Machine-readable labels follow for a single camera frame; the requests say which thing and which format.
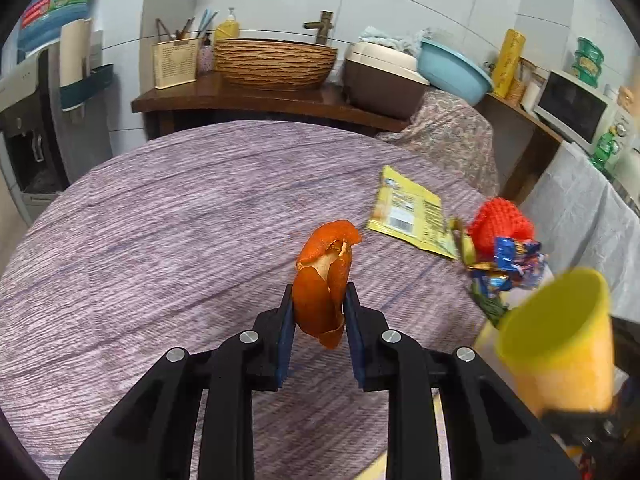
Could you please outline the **yellow snack packet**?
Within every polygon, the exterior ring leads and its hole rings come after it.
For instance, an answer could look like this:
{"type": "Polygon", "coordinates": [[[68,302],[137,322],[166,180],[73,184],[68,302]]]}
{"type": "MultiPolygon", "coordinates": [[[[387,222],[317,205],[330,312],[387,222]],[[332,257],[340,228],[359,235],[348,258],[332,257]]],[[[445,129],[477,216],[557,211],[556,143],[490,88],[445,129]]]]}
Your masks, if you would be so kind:
{"type": "Polygon", "coordinates": [[[367,228],[451,260],[456,243],[442,213],[442,201],[391,166],[384,166],[367,228]]]}

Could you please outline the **blue water jug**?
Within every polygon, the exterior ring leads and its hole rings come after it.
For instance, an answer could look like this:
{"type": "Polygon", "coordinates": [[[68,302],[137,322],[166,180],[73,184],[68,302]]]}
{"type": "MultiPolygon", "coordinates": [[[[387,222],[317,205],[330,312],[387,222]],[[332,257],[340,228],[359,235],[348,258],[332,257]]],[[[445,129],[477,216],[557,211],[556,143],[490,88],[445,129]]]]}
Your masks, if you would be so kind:
{"type": "Polygon", "coordinates": [[[61,28],[89,16],[92,0],[32,0],[20,19],[17,49],[29,55],[57,40],[61,28]]]}

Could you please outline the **yellow cylindrical can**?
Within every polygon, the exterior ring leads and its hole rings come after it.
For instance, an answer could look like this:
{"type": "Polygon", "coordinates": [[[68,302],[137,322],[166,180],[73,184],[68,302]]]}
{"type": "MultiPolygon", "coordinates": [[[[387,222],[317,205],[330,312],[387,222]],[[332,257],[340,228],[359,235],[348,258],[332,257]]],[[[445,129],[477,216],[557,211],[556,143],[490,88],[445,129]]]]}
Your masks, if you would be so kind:
{"type": "Polygon", "coordinates": [[[498,326],[497,356],[537,416],[604,413],[613,402],[614,344],[608,283],[569,270],[538,288],[498,326]]]}

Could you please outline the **green soda bottle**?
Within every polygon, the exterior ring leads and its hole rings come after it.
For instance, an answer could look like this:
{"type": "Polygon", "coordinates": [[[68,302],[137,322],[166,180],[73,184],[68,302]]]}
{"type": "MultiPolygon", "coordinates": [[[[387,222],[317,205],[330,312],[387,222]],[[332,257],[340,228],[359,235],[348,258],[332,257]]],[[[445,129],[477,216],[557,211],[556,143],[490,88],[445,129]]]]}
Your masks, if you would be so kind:
{"type": "Polygon", "coordinates": [[[617,162],[616,156],[619,151],[620,144],[617,142],[617,134],[608,131],[607,133],[603,133],[599,140],[597,140],[593,152],[590,155],[590,162],[597,170],[606,174],[611,170],[614,162],[617,162]]]}

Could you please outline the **orange peel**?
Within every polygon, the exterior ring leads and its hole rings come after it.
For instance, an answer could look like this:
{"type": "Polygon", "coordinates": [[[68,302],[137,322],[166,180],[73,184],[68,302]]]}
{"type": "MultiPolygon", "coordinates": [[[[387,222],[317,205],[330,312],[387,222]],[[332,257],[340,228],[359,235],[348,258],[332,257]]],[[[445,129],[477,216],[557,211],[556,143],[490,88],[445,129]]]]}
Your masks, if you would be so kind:
{"type": "Polygon", "coordinates": [[[332,221],[311,234],[296,259],[292,285],[295,322],[329,350],[340,344],[344,334],[342,304],[352,266],[352,246],[360,242],[360,233],[352,222],[332,221]]]}

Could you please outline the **yellow soap dispenser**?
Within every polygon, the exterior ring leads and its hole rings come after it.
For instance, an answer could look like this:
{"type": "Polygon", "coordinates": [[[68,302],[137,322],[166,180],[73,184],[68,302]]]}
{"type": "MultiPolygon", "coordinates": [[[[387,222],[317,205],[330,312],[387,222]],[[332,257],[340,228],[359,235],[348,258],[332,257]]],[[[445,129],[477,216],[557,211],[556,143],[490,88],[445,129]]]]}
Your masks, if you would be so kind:
{"type": "Polygon", "coordinates": [[[218,44],[219,41],[236,39],[239,36],[240,23],[236,19],[234,7],[230,6],[227,18],[215,28],[214,40],[218,44]]]}

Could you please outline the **brass faucet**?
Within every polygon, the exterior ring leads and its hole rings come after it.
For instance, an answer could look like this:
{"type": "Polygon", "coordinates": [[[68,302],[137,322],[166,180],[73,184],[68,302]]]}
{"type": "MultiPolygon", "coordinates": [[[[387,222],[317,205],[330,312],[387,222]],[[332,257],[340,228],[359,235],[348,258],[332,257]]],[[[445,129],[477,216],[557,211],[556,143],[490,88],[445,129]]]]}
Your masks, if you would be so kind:
{"type": "Polygon", "coordinates": [[[331,11],[322,11],[318,21],[305,22],[303,28],[307,30],[314,30],[316,35],[316,44],[319,46],[325,46],[328,43],[330,31],[333,28],[332,24],[333,13],[331,11]]]}

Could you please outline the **red foam fruit net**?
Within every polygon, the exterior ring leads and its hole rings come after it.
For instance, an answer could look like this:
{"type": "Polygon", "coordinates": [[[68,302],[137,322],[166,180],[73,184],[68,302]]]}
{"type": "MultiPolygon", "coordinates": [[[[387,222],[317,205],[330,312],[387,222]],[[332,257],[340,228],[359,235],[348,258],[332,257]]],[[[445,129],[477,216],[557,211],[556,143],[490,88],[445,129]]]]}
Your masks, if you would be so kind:
{"type": "Polygon", "coordinates": [[[529,218],[510,200],[501,197],[486,200],[466,230],[480,259],[494,258],[497,237],[533,240],[536,236],[529,218]]]}

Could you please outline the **floral cloth cover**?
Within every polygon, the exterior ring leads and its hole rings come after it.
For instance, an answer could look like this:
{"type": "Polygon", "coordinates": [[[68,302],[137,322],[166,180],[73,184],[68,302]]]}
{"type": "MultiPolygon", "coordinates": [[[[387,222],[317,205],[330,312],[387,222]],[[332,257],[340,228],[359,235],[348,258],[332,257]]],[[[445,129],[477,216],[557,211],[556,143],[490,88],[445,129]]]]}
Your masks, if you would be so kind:
{"type": "Polygon", "coordinates": [[[375,137],[453,171],[485,196],[499,194],[494,129],[458,96],[428,88],[406,128],[375,137]]]}

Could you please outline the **purple table cloth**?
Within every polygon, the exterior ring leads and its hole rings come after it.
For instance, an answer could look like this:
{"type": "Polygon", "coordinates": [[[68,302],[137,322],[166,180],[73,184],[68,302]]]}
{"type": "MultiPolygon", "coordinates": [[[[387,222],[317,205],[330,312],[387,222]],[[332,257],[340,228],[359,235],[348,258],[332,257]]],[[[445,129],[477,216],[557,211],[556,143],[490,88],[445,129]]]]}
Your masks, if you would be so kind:
{"type": "MultiPolygon", "coordinates": [[[[475,216],[485,197],[378,140],[292,122],[165,136],[91,170],[36,220],[1,279],[1,409],[54,479],[171,347],[213,348],[277,307],[320,224],[362,229],[390,165],[475,216]]],[[[470,344],[484,315],[459,263],[364,229],[361,303],[427,348],[470,344]]],[[[362,393],[343,344],[299,332],[290,377],[255,401],[258,479],[350,479],[386,445],[386,395],[362,393]]]]}

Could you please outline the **woven basket sink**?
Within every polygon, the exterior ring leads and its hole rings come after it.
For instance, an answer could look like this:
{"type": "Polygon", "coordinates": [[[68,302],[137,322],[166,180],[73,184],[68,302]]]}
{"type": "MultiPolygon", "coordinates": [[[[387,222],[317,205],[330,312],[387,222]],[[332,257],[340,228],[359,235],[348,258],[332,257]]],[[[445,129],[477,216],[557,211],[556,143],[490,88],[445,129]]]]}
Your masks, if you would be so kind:
{"type": "Polygon", "coordinates": [[[336,58],[334,48],[272,39],[225,39],[214,47],[215,70],[224,80],[262,90],[317,89],[336,58]]]}

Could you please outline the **blue snack wrapper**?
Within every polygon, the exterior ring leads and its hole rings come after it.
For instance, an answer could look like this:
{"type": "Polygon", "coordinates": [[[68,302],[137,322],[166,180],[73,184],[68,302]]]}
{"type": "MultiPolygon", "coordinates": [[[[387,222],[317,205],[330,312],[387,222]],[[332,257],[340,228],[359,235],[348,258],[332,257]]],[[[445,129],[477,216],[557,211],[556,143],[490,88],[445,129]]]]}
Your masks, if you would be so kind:
{"type": "Polygon", "coordinates": [[[510,237],[496,237],[492,259],[469,267],[473,285],[487,298],[497,298],[514,287],[537,288],[546,269],[541,242],[510,237]]]}

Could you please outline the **beige utensil holder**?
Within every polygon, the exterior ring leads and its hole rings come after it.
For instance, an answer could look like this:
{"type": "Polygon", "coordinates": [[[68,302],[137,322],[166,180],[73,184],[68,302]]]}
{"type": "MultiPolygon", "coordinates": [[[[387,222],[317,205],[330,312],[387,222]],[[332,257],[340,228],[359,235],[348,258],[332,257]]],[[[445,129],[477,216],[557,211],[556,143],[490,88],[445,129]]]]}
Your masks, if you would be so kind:
{"type": "Polygon", "coordinates": [[[196,81],[198,38],[152,44],[154,88],[167,89],[196,81]]]}

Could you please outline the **yellow wrap roll box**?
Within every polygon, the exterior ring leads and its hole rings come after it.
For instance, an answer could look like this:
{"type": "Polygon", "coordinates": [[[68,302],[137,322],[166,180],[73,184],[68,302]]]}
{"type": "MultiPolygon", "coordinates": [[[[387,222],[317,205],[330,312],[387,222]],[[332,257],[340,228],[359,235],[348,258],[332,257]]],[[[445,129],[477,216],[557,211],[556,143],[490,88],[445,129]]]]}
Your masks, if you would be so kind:
{"type": "Polygon", "coordinates": [[[510,28],[506,31],[496,66],[491,74],[494,95],[501,99],[506,97],[511,87],[525,43],[526,37],[517,30],[510,28]]]}

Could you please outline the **brown white rice cooker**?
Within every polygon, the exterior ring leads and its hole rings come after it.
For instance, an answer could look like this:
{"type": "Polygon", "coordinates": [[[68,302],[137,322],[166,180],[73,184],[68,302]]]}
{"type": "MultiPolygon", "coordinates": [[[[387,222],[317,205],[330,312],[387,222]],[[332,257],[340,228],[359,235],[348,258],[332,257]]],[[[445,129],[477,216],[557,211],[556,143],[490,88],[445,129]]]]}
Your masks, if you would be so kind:
{"type": "Polygon", "coordinates": [[[346,50],[342,83],[352,106],[399,120],[411,118],[430,85],[412,55],[365,41],[346,50]]]}

